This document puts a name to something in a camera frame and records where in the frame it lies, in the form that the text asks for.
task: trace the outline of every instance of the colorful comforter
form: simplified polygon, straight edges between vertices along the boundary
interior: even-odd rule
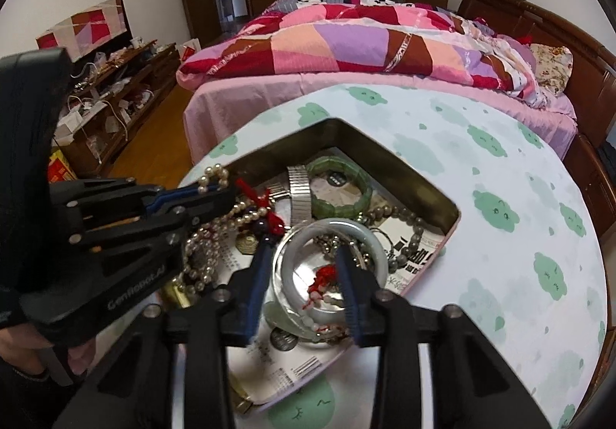
[[[545,104],[532,68],[506,40],[423,6],[322,3],[290,13],[271,10],[180,70],[204,81],[342,71],[419,74],[501,90],[534,108]]]

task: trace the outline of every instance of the wooden headboard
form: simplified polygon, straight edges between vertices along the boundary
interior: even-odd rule
[[[532,35],[533,43],[566,45],[574,71],[565,93],[578,118],[578,129],[593,147],[606,139],[616,121],[616,56],[571,22],[525,0],[462,0],[458,13],[483,17],[497,33],[513,38]]]

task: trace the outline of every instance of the bed sheet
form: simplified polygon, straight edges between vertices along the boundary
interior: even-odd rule
[[[177,80],[194,89],[196,81],[178,71]],[[184,130],[193,163],[258,114],[283,102],[338,84],[385,84],[436,90],[488,104],[509,114],[539,135],[563,159],[575,134],[574,119],[558,107],[533,109],[501,92],[422,76],[375,73],[304,73],[247,76],[206,82],[184,111]]]

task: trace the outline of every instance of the wooden floor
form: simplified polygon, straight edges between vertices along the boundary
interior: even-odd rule
[[[176,86],[118,156],[109,177],[135,177],[139,184],[177,187],[192,168],[182,122],[191,96],[192,92]]]

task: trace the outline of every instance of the metal bolt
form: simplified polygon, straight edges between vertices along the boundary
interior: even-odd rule
[[[443,312],[449,318],[459,318],[462,316],[463,311],[460,306],[455,304],[448,304],[443,308]]]
[[[391,302],[393,300],[393,293],[382,288],[375,292],[375,297],[377,297],[379,302]]]
[[[212,292],[212,299],[214,299],[216,302],[220,302],[221,304],[223,302],[226,302],[230,298],[231,292],[226,288],[219,288],[218,290],[214,290]]]
[[[159,305],[150,304],[146,306],[143,311],[141,311],[141,314],[143,314],[146,318],[157,318],[158,316],[160,316],[161,312],[162,309]]]
[[[167,243],[170,245],[177,245],[180,242],[180,235],[177,232],[173,232],[167,236]]]

